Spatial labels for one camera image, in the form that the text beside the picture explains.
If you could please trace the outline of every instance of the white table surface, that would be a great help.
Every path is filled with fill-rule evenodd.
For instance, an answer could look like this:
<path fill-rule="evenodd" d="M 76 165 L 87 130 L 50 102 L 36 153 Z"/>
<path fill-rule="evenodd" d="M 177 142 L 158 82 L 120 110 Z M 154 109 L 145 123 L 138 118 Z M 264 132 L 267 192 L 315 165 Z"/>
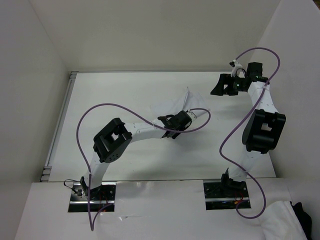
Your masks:
<path fill-rule="evenodd" d="M 267 206 L 291 201 L 282 178 L 261 178 Z M 253 216 L 263 197 L 247 180 Z M 235 209 L 206 210 L 202 180 L 118 182 L 114 212 L 104 212 L 91 232 L 88 213 L 68 213 L 71 190 L 61 182 L 33 183 L 15 240 L 264 240 L 258 219 Z"/>
<path fill-rule="evenodd" d="M 227 134 L 252 107 L 250 97 L 214 96 L 210 91 L 221 72 L 106 72 L 78 73 L 72 89 L 61 134 L 51 154 L 50 182 L 79 180 L 86 172 L 85 162 L 76 144 L 76 127 L 82 114 L 100 103 L 116 103 L 153 120 L 150 105 L 180 97 L 189 87 L 199 92 L 211 109 L 212 119 L 203 129 L 180 135 L 177 139 L 150 139 L 132 143 L 120 159 L 113 162 L 103 180 L 192 180 L 219 179 L 230 166 L 219 155 L 219 147 Z M 125 123 L 140 122 L 132 114 L 113 106 L 96 108 L 89 113 L 80 128 L 82 148 L 91 161 L 93 137 L 113 118 Z M 195 128 L 204 123 L 203 115 L 192 123 Z M 243 147 L 241 137 L 245 124 L 225 145 L 226 156 L 236 160 Z M 275 172 L 265 154 L 252 169 L 258 178 L 274 178 Z"/>

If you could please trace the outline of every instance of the white wall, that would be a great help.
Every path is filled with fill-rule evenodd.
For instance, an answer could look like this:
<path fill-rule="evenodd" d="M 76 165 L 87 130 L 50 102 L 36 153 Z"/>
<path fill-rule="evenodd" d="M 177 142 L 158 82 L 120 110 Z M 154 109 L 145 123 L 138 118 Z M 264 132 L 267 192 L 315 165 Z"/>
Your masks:
<path fill-rule="evenodd" d="M 30 2 L 68 70 L 223 71 L 257 45 L 279 0 Z"/>
<path fill-rule="evenodd" d="M 281 0 L 260 47 L 271 48 L 281 67 L 271 82 L 271 95 L 286 123 L 277 148 L 270 152 L 278 177 L 286 178 L 294 202 L 301 201 L 320 238 L 320 10 L 311 0 Z M 263 63 L 270 76 L 276 60 L 255 51 L 251 61 Z"/>
<path fill-rule="evenodd" d="M 0 6 L 0 238 L 11 240 L 40 180 L 68 72 L 27 0 Z"/>

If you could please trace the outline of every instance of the white paper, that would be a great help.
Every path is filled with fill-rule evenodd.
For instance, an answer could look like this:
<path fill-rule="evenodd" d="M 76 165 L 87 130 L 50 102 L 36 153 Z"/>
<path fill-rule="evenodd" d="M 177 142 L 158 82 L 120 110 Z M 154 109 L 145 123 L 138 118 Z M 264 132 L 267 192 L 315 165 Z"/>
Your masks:
<path fill-rule="evenodd" d="M 182 110 L 187 111 L 194 108 L 210 110 L 200 93 L 192 93 L 189 91 L 188 87 L 186 92 L 181 97 L 153 104 L 150 106 L 150 108 L 155 118 L 169 114 L 175 115 Z M 206 113 L 203 110 L 193 110 L 192 112 L 197 117 Z"/>

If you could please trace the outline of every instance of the black bracket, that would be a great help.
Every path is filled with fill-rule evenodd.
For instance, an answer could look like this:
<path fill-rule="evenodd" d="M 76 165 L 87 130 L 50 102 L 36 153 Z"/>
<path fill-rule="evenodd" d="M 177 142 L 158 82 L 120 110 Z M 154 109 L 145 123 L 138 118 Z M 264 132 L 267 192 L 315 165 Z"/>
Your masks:
<path fill-rule="evenodd" d="M 242 134 L 242 143 L 246 150 L 266 154 L 275 149 L 285 123 L 284 114 L 265 112 L 263 109 L 254 110 Z"/>
<path fill-rule="evenodd" d="M 180 111 L 176 115 L 167 115 L 167 116 L 159 116 L 158 120 L 160 120 L 166 129 L 184 131 L 186 130 L 192 123 L 191 117 L 185 112 Z M 167 131 L 162 138 L 173 138 L 176 139 L 180 133 L 174 133 L 172 131 Z"/>
<path fill-rule="evenodd" d="M 221 176 L 221 188 L 228 191 L 241 191 L 246 187 L 245 181 L 234 181 L 229 178 L 229 168 Z"/>
<path fill-rule="evenodd" d="M 219 81 L 210 94 L 236 96 L 239 92 L 247 92 L 252 82 L 265 83 L 267 80 L 267 77 L 262 76 L 262 63 L 250 62 L 244 77 L 220 74 Z"/>
<path fill-rule="evenodd" d="M 94 138 L 93 150 L 101 163 L 112 163 L 126 150 L 132 140 L 132 133 L 125 128 L 120 118 L 111 120 Z"/>

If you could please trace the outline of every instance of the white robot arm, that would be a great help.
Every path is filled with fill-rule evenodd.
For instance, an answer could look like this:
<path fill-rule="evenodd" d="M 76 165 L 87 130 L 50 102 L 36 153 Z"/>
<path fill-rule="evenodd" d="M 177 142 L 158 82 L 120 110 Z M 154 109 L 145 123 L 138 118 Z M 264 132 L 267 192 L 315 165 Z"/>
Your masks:
<path fill-rule="evenodd" d="M 193 112 L 180 111 L 176 115 L 160 116 L 152 123 L 166 129 L 184 131 L 196 119 Z M 125 124 L 120 118 L 113 119 L 93 138 L 95 153 L 90 163 L 90 198 L 93 199 L 99 194 L 103 176 L 109 164 L 120 158 L 129 144 L 147 139 L 175 139 L 179 134 L 154 127 L 145 122 Z M 87 171 L 80 180 L 86 196 L 89 190 L 89 174 L 90 172 Z"/>
<path fill-rule="evenodd" d="M 230 65 L 233 67 L 231 74 L 220 75 L 218 84 L 211 91 L 211 95 L 235 96 L 238 95 L 238 92 L 248 92 L 252 105 L 255 105 L 265 88 L 262 99 L 243 131 L 243 150 L 236 161 L 246 171 L 233 165 L 221 178 L 223 187 L 240 190 L 245 185 L 247 172 L 251 171 L 257 160 L 277 146 L 286 116 L 278 113 L 274 106 L 270 95 L 270 85 L 265 86 L 268 79 L 262 76 L 262 63 L 249 63 L 247 70 L 244 71 L 244 78 L 238 76 L 239 69 L 243 70 L 241 64 L 234 60 Z"/>

